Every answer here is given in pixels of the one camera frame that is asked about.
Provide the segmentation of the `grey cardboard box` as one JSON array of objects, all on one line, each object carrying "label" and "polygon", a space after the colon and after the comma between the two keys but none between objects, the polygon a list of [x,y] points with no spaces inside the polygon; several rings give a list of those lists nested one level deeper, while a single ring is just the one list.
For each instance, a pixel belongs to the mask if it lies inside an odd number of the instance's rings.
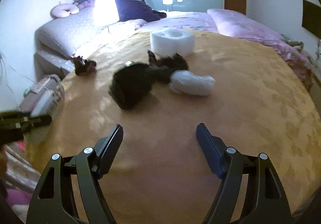
[{"label": "grey cardboard box", "polygon": [[54,90],[46,91],[30,113],[31,117],[52,115],[60,101],[60,94]]}]

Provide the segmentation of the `brown bedside cabinet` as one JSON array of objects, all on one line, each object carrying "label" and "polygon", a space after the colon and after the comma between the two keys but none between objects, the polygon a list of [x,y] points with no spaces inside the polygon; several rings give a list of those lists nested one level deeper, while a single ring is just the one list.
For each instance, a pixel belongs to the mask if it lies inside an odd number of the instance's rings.
[{"label": "brown bedside cabinet", "polygon": [[26,90],[24,99],[19,105],[20,111],[23,113],[31,113],[36,103],[48,90],[54,90],[60,94],[60,101],[65,97],[64,87],[61,85],[60,78],[56,74],[48,74]]}]

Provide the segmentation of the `black crumpled plastic bag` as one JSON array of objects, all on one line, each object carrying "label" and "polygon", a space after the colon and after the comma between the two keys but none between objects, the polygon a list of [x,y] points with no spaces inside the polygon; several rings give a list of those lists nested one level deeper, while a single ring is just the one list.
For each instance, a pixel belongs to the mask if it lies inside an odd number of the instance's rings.
[{"label": "black crumpled plastic bag", "polygon": [[187,61],[178,53],[171,57],[156,58],[148,50],[148,63],[133,63],[113,74],[109,94],[122,110],[132,109],[152,89],[156,82],[170,83],[176,71],[189,70]]}]

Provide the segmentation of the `white crumpled tissue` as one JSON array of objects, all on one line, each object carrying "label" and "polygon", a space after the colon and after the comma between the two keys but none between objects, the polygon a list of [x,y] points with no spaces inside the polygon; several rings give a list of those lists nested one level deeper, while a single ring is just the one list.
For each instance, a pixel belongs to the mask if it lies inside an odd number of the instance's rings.
[{"label": "white crumpled tissue", "polygon": [[169,87],[177,94],[208,96],[215,79],[211,76],[197,76],[187,70],[175,71],[170,77]]}]

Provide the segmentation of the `golden yellow bedspread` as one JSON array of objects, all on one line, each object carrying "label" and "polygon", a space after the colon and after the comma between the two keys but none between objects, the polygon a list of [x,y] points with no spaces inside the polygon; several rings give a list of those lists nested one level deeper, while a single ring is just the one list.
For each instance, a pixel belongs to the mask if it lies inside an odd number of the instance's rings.
[{"label": "golden yellow bedspread", "polygon": [[207,97],[178,95],[164,84],[133,109],[109,96],[113,73],[146,62],[148,33],[137,33],[91,55],[97,71],[63,79],[65,97],[45,137],[27,144],[43,171],[52,154],[74,156],[122,125],[124,139],[100,186],[117,223],[201,223],[220,180],[196,140],[211,134],[243,154],[266,153],[296,211],[320,187],[320,116],[304,85],[274,49],[256,42],[195,32],[189,69],[215,80]]}]

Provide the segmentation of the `grey upholstered headboard cushion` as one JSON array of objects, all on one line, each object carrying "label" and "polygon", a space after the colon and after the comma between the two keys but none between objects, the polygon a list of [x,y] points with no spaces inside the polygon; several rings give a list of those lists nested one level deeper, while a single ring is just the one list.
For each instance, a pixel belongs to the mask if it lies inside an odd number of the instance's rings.
[{"label": "grey upholstered headboard cushion", "polygon": [[110,25],[93,20],[93,7],[65,18],[56,18],[37,29],[35,37],[65,58],[88,56],[108,41]]}]

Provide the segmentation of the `pink neck pillow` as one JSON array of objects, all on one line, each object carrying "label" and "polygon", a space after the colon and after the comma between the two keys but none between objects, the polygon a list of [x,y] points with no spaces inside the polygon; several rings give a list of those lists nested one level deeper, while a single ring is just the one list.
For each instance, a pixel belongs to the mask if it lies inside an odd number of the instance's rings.
[{"label": "pink neck pillow", "polygon": [[79,8],[76,5],[70,4],[70,3],[56,5],[51,10],[51,15],[57,18],[65,18],[70,15],[78,14],[78,13],[79,13]]}]

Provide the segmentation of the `pink quilt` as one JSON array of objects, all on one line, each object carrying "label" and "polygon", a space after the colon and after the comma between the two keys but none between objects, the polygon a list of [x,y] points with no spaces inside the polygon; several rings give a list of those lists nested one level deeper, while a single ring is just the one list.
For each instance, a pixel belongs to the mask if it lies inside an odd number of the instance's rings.
[{"label": "pink quilt", "polygon": [[247,16],[225,9],[208,9],[218,33],[227,37],[257,42],[271,47],[288,64],[304,87],[309,91],[312,83],[312,65],[309,55],[303,51],[302,42],[288,40],[283,35]]}]

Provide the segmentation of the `lit white table lamp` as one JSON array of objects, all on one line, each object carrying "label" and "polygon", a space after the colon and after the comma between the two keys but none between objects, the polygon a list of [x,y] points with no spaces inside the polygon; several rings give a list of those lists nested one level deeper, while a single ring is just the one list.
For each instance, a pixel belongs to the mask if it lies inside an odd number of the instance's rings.
[{"label": "lit white table lamp", "polygon": [[120,21],[115,0],[96,0],[93,20],[99,25],[111,25]]}]

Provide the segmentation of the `pink floral bed sheet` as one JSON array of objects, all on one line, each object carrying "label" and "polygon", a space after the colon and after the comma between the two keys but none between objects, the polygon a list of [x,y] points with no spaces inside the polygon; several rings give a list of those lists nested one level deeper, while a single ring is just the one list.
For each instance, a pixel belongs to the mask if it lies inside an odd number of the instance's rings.
[{"label": "pink floral bed sheet", "polygon": [[141,18],[127,21],[110,17],[98,17],[80,12],[76,16],[78,30],[75,33],[72,57],[89,57],[105,45],[117,44],[140,32],[156,32],[167,28],[218,33],[212,17],[205,12],[167,13],[165,18],[147,22]]}]

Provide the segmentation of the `wall mounted black television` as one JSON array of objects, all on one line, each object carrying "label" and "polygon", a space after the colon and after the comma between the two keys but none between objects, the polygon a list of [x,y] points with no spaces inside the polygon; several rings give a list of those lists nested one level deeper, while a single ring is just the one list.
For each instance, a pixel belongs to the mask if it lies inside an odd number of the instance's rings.
[{"label": "wall mounted black television", "polygon": [[303,0],[302,27],[312,33],[315,37],[321,37],[321,7]]}]

